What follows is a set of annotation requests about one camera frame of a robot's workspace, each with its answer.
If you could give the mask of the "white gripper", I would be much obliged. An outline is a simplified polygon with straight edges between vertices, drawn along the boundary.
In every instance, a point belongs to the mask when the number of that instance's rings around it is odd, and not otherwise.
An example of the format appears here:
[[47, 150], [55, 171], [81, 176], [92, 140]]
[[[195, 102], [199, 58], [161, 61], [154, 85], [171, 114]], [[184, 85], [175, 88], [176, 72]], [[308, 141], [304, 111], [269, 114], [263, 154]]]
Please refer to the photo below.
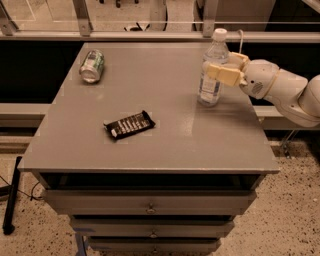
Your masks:
[[271, 89], [280, 68], [263, 59], [250, 61], [247, 55], [230, 52], [227, 64], [218, 65], [205, 61], [202, 70], [209, 78], [227, 86], [240, 86], [245, 94], [255, 99], [271, 100]]

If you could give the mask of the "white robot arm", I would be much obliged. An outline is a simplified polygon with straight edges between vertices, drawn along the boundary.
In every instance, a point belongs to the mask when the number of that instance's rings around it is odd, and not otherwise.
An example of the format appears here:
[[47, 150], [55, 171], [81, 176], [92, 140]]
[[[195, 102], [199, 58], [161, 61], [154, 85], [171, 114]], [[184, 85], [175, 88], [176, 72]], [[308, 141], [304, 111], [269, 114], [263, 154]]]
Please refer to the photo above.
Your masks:
[[205, 75], [230, 87], [238, 86], [255, 99], [272, 103], [293, 123], [313, 128], [320, 124], [320, 76], [311, 80], [264, 59], [230, 52], [226, 63], [202, 65]]

